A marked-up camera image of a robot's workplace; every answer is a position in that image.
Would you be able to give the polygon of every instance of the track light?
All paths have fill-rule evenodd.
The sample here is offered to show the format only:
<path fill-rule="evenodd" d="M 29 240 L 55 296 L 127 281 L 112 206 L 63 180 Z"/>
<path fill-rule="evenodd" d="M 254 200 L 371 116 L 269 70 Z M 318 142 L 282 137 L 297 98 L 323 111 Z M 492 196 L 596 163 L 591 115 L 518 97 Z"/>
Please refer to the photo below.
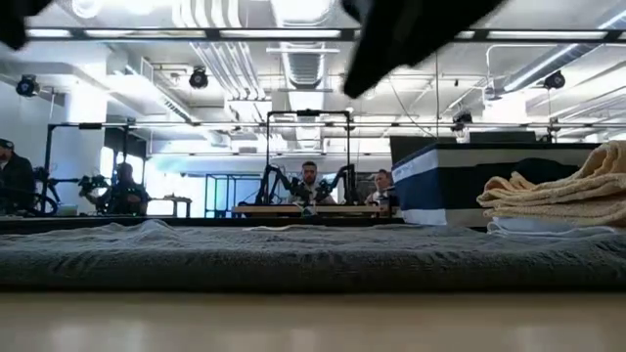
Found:
<path fill-rule="evenodd" d="M 562 73 L 560 73 L 560 70 L 556 71 L 555 73 L 549 75 L 545 80 L 544 80 L 544 88 L 550 90 L 550 89 L 560 89 L 562 87 L 565 86 L 565 76 L 563 76 Z"/>
<path fill-rule="evenodd" d="M 208 76 L 206 76 L 205 67 L 199 66 L 194 68 L 194 73 L 189 78 L 189 85 L 194 89 L 204 89 L 208 86 Z"/>
<path fill-rule="evenodd" d="M 37 83 L 37 76 L 34 74 L 23 75 L 22 80 L 18 82 L 16 86 L 16 92 L 27 98 L 36 97 L 39 95 L 40 90 L 39 83 Z"/>

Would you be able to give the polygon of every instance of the wooden floor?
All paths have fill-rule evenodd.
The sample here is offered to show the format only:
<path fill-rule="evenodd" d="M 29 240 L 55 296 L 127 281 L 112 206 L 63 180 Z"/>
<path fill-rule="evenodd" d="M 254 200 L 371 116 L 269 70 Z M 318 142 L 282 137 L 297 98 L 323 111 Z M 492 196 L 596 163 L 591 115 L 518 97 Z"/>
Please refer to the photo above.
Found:
<path fill-rule="evenodd" d="M 623 352 L 626 296 L 0 295 L 2 352 Z"/>

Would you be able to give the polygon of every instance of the spotlight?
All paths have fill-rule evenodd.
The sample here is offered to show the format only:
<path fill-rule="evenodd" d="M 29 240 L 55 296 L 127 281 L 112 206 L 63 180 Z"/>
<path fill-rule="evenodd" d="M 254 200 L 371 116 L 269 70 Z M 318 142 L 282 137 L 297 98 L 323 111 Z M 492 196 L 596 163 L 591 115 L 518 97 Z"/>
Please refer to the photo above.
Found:
<path fill-rule="evenodd" d="M 452 117 L 452 122 L 454 126 L 450 127 L 450 131 L 458 138 L 465 138 L 467 132 L 466 123 L 472 123 L 473 118 L 469 111 L 462 110 Z"/>
<path fill-rule="evenodd" d="M 37 83 L 37 76 L 34 74 L 23 75 L 22 80 L 18 82 L 16 86 L 16 92 L 27 98 L 36 97 L 39 95 L 40 90 L 39 83 Z"/>
<path fill-rule="evenodd" d="M 189 78 L 189 85 L 194 89 L 204 89 L 208 86 L 208 77 L 206 76 L 206 68 L 205 67 L 196 67 L 194 68 L 194 73 Z"/>
<path fill-rule="evenodd" d="M 549 75 L 544 80 L 544 88 L 550 89 L 560 89 L 565 86 L 565 76 L 563 76 L 560 71 L 556 71 L 555 73 Z"/>

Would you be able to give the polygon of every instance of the person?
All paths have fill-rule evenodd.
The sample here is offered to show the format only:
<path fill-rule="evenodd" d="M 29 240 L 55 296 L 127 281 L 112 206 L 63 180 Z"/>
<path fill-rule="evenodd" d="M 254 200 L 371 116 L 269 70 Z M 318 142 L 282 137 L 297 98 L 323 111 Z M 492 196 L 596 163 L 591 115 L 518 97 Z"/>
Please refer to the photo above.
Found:
<path fill-rule="evenodd" d="M 315 196 L 317 195 L 316 189 L 319 186 L 319 183 L 317 182 L 317 164 L 315 162 L 306 161 L 302 164 L 302 183 L 304 184 L 304 188 L 311 192 L 309 201 L 315 199 Z M 290 195 L 289 203 L 297 201 L 304 201 L 304 199 Z M 328 196 L 325 199 L 322 199 L 319 204 L 332 205 L 336 204 L 336 202 L 333 197 Z"/>
<path fill-rule="evenodd" d="M 137 214 L 145 216 L 150 197 L 146 189 L 133 180 L 133 167 L 122 162 L 117 166 L 117 182 L 103 195 L 84 195 L 90 203 L 105 208 L 108 214 Z"/>
<path fill-rule="evenodd" d="M 376 191 L 367 197 L 365 203 L 375 203 L 380 205 L 381 200 L 388 198 L 388 192 L 386 189 L 391 186 L 391 177 L 389 176 L 387 170 L 379 170 L 375 176 L 374 183 L 376 184 Z"/>
<path fill-rule="evenodd" d="M 16 154 L 15 145 L 6 139 L 0 139 L 0 188 L 18 191 L 11 192 L 11 198 L 0 198 L 0 207 L 6 213 L 34 205 L 36 184 L 32 165 L 27 158 Z"/>

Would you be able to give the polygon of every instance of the folded towel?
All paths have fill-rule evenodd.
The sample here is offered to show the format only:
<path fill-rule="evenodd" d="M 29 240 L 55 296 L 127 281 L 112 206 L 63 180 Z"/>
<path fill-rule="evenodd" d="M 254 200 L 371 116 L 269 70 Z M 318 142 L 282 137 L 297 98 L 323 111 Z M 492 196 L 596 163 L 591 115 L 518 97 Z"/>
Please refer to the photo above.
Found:
<path fill-rule="evenodd" d="M 477 198 L 485 216 L 559 219 L 579 226 L 626 227 L 626 142 L 592 151 L 571 176 L 535 185 L 516 172 L 494 177 Z"/>
<path fill-rule="evenodd" d="M 536 206 L 600 198 L 626 191 L 626 142 L 613 141 L 592 151 L 571 176 L 535 185 L 516 172 L 511 180 L 494 177 L 477 201 L 484 207 Z"/>
<path fill-rule="evenodd" d="M 567 204 L 498 206 L 485 211 L 487 217 L 559 220 L 576 226 L 626 227 L 626 195 Z"/>

